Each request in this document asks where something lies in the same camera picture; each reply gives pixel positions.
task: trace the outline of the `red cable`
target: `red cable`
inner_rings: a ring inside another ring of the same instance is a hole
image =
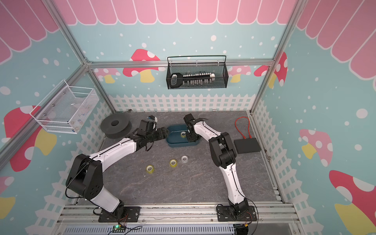
[[[249,120],[248,117],[240,117],[240,118],[236,119],[236,121],[238,121],[238,120],[241,119],[241,118],[246,118],[246,119],[248,120],[248,134],[249,134],[249,138],[252,138],[251,133],[249,132],[249,125],[251,124],[251,121]],[[240,130],[239,130],[238,127],[236,126],[236,121],[235,121],[235,127],[236,127],[236,129],[237,129],[238,132],[243,136],[243,138],[246,139],[246,137],[240,132]]]

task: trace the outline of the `blue tray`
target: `blue tray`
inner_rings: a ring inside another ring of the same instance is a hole
[[[196,142],[188,142],[185,133],[188,132],[186,124],[178,124],[167,127],[170,131],[166,141],[171,148],[195,146],[199,144],[200,140]]]

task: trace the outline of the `black foam spool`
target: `black foam spool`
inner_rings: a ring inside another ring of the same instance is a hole
[[[114,113],[103,119],[100,130],[107,138],[119,139],[130,132],[132,124],[127,113]]]

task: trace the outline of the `gray floor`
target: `gray floor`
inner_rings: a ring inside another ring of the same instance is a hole
[[[157,112],[130,113],[132,130],[139,121],[149,115],[158,118],[157,127],[184,124],[183,117],[192,113],[195,118],[208,118],[206,123],[219,132],[227,132],[232,140],[242,136],[234,122],[246,116],[245,111],[230,112]],[[248,135],[248,121],[242,118],[237,126]],[[119,140],[107,139],[103,149]],[[181,156],[189,157],[188,163],[181,162]],[[170,167],[171,159],[177,159],[177,167]],[[153,165],[152,174],[146,172],[147,165]],[[245,196],[253,201],[274,201],[276,197],[260,153],[238,154],[237,173]],[[227,189],[221,171],[211,159],[209,144],[203,138],[197,146],[170,148],[165,140],[156,141],[149,152],[143,149],[128,155],[103,173],[105,187],[126,204],[142,203],[187,203],[226,202]],[[89,202],[79,201],[80,205]]]

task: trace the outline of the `white picket fence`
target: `white picket fence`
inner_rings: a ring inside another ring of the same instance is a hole
[[[277,173],[277,180],[283,186],[281,190],[288,198],[288,202],[294,204],[305,233],[313,235],[316,232],[322,235],[324,226],[316,222],[313,216],[316,210],[308,205],[309,195],[303,193],[302,182],[295,177],[297,170],[291,167],[291,158],[286,156],[287,149],[282,147],[282,141],[278,139],[279,132],[275,131],[276,125],[272,124],[272,118],[269,118],[269,112],[263,100],[258,103],[254,115],[266,144],[268,156],[271,157],[274,171]]]
[[[256,94],[252,96],[233,96],[232,94],[228,97],[224,94],[218,96],[172,96],[171,94],[166,97],[162,95],[158,97],[154,95],[151,97],[147,95],[143,97],[139,95],[138,97],[132,95],[131,97],[110,96],[110,100],[115,106],[117,111],[127,111],[132,109],[133,111],[143,112],[143,111],[229,111],[229,110],[250,110],[253,103],[255,102]]]
[[[29,235],[51,234],[64,206],[70,203],[68,198],[65,197],[65,182],[68,178],[73,160],[81,153],[89,155],[99,150],[100,144],[105,137],[104,133],[100,130],[99,125],[102,120],[110,114],[111,111],[108,106],[104,102],[100,103],[100,107],[97,108],[97,113],[94,114],[94,119],[89,120],[90,126],[86,127],[86,134],[81,134],[82,141],[80,143],[76,142],[77,150],[71,151],[72,159],[70,161],[65,161],[67,166],[65,171],[59,171],[59,182],[52,184],[52,194],[44,197],[44,200],[46,201],[45,207],[35,212],[38,217],[35,224],[25,228]],[[69,196],[76,196],[71,190],[68,190],[67,194]]]

